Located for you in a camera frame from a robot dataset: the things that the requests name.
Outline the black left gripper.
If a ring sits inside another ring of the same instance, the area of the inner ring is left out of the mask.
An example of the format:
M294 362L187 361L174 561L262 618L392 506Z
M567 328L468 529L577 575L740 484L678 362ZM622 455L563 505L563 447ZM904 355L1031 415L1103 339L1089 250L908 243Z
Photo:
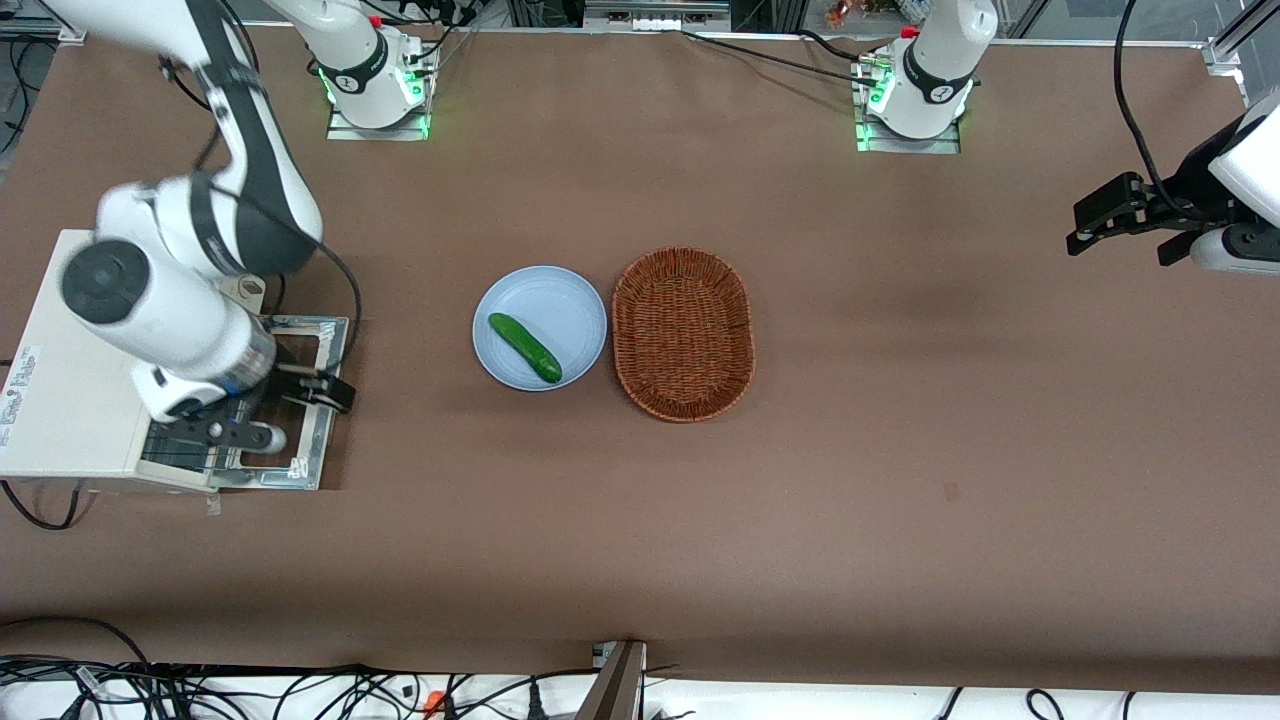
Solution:
M1240 202L1210 170L1210 163L1234 142L1239 127L1225 126L1193 147L1178 169L1162 177L1147 143L1146 184L1135 172L1124 172L1074 204L1075 228L1065 238L1075 258L1103 240L1152 231L1203 233L1243 218Z

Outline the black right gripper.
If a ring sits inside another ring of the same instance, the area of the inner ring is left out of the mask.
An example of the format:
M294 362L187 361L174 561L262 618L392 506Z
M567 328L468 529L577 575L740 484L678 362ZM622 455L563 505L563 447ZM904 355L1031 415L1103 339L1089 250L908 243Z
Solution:
M332 372L305 365L297 354L274 338L275 357L262 382L262 402L311 404L348 414L357 391Z

